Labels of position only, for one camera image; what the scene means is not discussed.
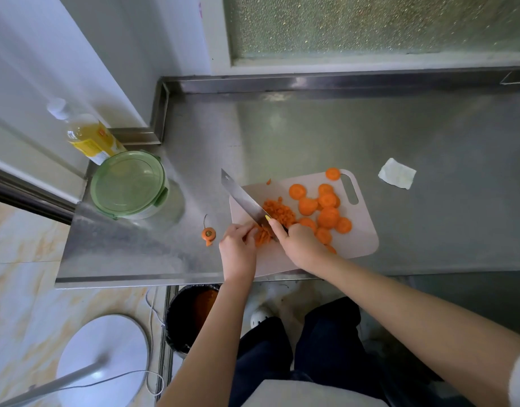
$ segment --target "green container lid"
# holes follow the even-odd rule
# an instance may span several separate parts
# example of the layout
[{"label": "green container lid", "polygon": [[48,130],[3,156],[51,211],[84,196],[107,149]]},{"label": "green container lid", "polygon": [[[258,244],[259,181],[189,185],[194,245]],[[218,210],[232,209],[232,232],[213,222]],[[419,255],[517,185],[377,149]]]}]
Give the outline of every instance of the green container lid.
[{"label": "green container lid", "polygon": [[94,173],[90,194],[110,217],[125,217],[153,205],[165,189],[165,171],[146,151],[126,151],[105,160]]}]

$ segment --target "frosted glass window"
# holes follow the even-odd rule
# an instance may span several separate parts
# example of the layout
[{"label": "frosted glass window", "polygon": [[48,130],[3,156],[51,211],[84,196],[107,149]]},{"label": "frosted glass window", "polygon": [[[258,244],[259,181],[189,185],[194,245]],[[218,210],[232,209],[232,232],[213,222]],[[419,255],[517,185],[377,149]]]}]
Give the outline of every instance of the frosted glass window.
[{"label": "frosted glass window", "polygon": [[224,0],[233,59],[520,51],[520,0]]}]

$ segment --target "stainless steel countertop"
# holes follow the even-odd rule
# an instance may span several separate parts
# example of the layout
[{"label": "stainless steel countertop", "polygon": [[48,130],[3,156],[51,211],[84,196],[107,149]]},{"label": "stainless steel countertop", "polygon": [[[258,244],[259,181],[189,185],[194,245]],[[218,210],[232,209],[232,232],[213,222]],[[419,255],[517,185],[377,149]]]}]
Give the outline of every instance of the stainless steel countertop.
[{"label": "stainless steel countertop", "polygon": [[[231,223],[220,168],[241,185],[350,170],[380,240],[356,261],[380,273],[520,270],[520,93],[182,95],[172,99],[164,143],[145,149],[161,157],[180,188],[171,205],[183,211],[113,221],[87,189],[56,287],[221,282],[217,243],[200,237],[205,214],[216,241]],[[390,157],[418,171],[409,191],[377,177]]]}]

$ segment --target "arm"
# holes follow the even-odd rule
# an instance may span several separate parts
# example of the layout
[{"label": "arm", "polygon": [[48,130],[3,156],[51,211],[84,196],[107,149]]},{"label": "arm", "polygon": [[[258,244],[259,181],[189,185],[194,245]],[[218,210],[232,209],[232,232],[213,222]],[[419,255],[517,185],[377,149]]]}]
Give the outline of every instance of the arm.
[{"label": "arm", "polygon": [[286,234],[276,220],[270,225],[297,266],[338,287],[472,403],[509,405],[520,335],[329,253],[308,227]]},{"label": "arm", "polygon": [[256,271],[256,229],[252,227],[253,224],[231,225],[220,241],[224,283],[200,334],[157,407],[228,405],[243,312]]}]

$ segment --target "cutting board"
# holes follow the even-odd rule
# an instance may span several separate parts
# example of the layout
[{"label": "cutting board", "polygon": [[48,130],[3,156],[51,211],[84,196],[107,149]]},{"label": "cutting board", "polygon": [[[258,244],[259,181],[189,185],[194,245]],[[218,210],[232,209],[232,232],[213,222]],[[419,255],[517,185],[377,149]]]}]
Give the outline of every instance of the cutting board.
[{"label": "cutting board", "polygon": [[[326,178],[324,172],[286,178],[281,181],[272,181],[270,185],[266,183],[245,185],[243,189],[248,192],[259,205],[262,205],[268,198],[276,200],[281,196],[283,198],[283,204],[288,205],[288,207],[296,213],[296,219],[299,220],[303,216],[298,211],[297,200],[291,199],[288,194],[290,186],[292,184],[302,184],[307,189],[307,197],[317,198],[318,186],[323,183],[331,184],[341,200],[341,205],[338,208],[341,216],[347,217],[352,221],[352,230],[347,234],[340,234],[335,230],[331,230],[331,235],[333,236],[331,245],[337,250],[337,254],[343,258],[367,256],[377,250],[379,247],[379,238],[369,212],[367,211],[365,200],[358,186],[356,177],[348,170],[340,171],[341,174],[345,174],[351,179],[354,191],[358,197],[358,204],[352,205],[349,202],[347,193],[343,187],[343,182],[340,178],[337,181],[329,180]],[[232,197],[229,198],[229,207],[232,213],[232,222],[236,224],[246,224],[252,221],[252,218]],[[309,217],[316,222],[318,214],[319,212],[315,212]],[[295,269],[296,266],[286,256],[283,247],[279,243],[272,240],[258,249],[256,277]]]}]

